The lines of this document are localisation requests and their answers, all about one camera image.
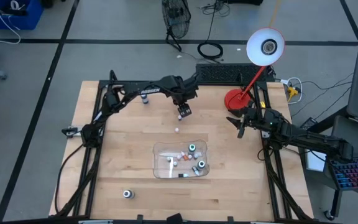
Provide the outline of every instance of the concrete floor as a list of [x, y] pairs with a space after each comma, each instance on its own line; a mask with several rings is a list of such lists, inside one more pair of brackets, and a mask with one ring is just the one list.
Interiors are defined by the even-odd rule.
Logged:
[[[0, 202], [74, 2], [55, 1], [55, 7], [44, 11], [36, 30], [20, 31], [25, 40], [39, 40], [40, 43], [0, 44], [0, 70], [9, 75], [7, 80], [0, 80]], [[192, 20], [184, 39], [207, 37], [211, 17], [203, 15], [196, 7], [212, 2], [189, 1]], [[346, 0], [346, 3], [358, 26], [358, 0]], [[211, 40], [247, 40], [258, 28], [268, 26], [274, 5], [273, 0], [265, 0], [261, 6], [232, 5], [229, 16], [215, 18]], [[48, 215], [66, 143], [60, 130], [71, 123], [83, 80], [107, 79], [110, 69], [122, 80], [154, 80], [165, 75], [186, 78], [194, 73], [198, 62], [193, 58], [187, 55], [177, 58], [179, 53], [166, 44], [147, 44], [147, 40], [165, 38], [160, 10], [158, 0], [80, 1], [67, 39], [146, 41], [142, 44], [111, 41], [110, 44], [63, 46], [4, 221]], [[300, 41], [300, 44], [287, 46], [283, 57], [274, 65], [277, 78], [298, 77], [330, 86], [353, 72], [357, 38], [339, 0], [282, 0], [273, 27], [280, 30], [286, 40]], [[0, 38], [14, 38], [14, 35], [0, 30]], [[42, 44], [48, 39], [55, 44]], [[304, 41], [309, 41], [308, 45], [303, 45]], [[322, 43], [325, 41], [340, 44], [325, 45]], [[199, 57], [197, 45], [182, 47], [184, 52]], [[250, 62], [245, 45], [227, 44], [223, 49], [225, 63]], [[321, 93], [310, 84], [303, 88], [305, 97], [290, 106], [291, 113], [296, 113]], [[329, 90], [293, 117], [293, 122], [301, 125], [309, 117], [317, 116], [347, 88]], [[343, 107], [347, 96], [319, 120]], [[307, 177], [306, 181], [314, 216], [327, 221], [323, 211], [331, 207], [333, 190]], [[343, 193], [341, 205], [335, 221], [358, 223], [358, 194]]]

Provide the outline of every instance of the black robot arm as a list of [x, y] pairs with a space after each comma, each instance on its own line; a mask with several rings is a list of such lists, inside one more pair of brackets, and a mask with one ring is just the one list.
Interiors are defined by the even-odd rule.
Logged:
[[183, 80], [182, 77], [173, 75], [163, 77], [161, 80], [153, 82], [129, 82], [124, 85], [115, 85], [117, 78], [113, 71], [110, 73], [110, 84], [107, 92], [102, 99], [101, 109], [98, 115], [90, 124], [83, 126], [81, 138], [85, 147], [97, 147], [101, 144], [100, 135], [102, 127], [107, 119], [114, 113], [118, 113], [129, 102], [138, 95], [148, 95], [153, 93], [163, 93], [166, 97], [171, 97], [173, 104], [178, 106], [178, 111], [182, 117], [191, 114], [187, 100], [197, 97], [196, 90], [197, 75]]
[[237, 137], [242, 138], [245, 127], [251, 127], [263, 131], [269, 146], [273, 149], [292, 145], [325, 153], [327, 158], [342, 163], [348, 163], [352, 160], [353, 147], [347, 141], [297, 128], [290, 124], [280, 112], [270, 108], [265, 109], [263, 117], [260, 118], [257, 110], [261, 109], [230, 110], [235, 116], [241, 117], [241, 120], [227, 117], [239, 129]]

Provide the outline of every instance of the small cylinder object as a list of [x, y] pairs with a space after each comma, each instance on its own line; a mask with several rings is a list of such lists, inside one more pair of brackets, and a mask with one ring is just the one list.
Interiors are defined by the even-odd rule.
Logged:
[[188, 177], [188, 174], [179, 174], [178, 177]]
[[189, 159], [189, 157], [184, 152], [180, 152], [180, 153], [185, 161]]
[[204, 162], [204, 161], [199, 161], [199, 162], [197, 163], [197, 166], [198, 166], [198, 168], [202, 169], [202, 168], [205, 167], [205, 162]]
[[135, 193], [131, 190], [125, 190], [123, 196], [124, 198], [132, 199], [135, 197]]
[[196, 166], [193, 166], [191, 169], [193, 169], [193, 171], [196, 175], [200, 175]]
[[146, 95], [146, 94], [142, 94], [140, 97], [142, 98], [143, 104], [149, 103], [149, 99], [147, 99], [147, 95]]
[[189, 145], [189, 152], [195, 152], [195, 151], [196, 151], [196, 145], [195, 144]]

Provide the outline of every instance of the transparent container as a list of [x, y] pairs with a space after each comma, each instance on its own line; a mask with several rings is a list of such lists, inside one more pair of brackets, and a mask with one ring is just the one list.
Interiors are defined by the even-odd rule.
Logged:
[[[190, 145], [195, 145], [195, 151], [189, 150]], [[175, 142], [163, 143], [158, 142], [154, 145], [154, 168], [153, 173], [156, 178], [186, 178], [186, 177], [201, 177], [207, 175], [209, 172], [209, 165], [206, 159], [207, 145], [203, 140], [193, 142]]]

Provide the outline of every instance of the wooden table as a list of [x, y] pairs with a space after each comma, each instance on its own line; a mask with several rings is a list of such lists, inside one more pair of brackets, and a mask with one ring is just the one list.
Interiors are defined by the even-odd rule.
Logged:
[[[73, 125], [91, 121], [98, 82], [83, 82]], [[149, 95], [144, 105], [140, 97], [108, 119], [93, 199], [91, 218], [165, 220], [180, 212], [186, 220], [273, 221], [265, 164], [257, 158], [262, 148], [260, 132], [247, 128], [242, 139], [226, 120], [230, 113], [223, 98], [234, 86], [200, 86], [198, 97], [190, 100], [193, 114], [177, 119], [177, 107], [163, 94]], [[272, 108], [290, 120], [287, 99], [281, 83], [268, 83]], [[153, 175], [153, 146], [156, 142], [183, 142], [202, 139], [208, 145], [209, 174], [192, 179], [157, 179]], [[68, 139], [65, 155], [81, 144], [81, 138]], [[84, 151], [66, 164], [60, 182], [59, 208], [78, 186]], [[281, 150], [287, 189], [313, 217], [300, 157]], [[124, 189], [135, 198], [124, 199]], [[277, 190], [281, 217], [282, 196]], [[81, 213], [85, 210], [83, 194]], [[50, 214], [55, 209], [51, 206]]]

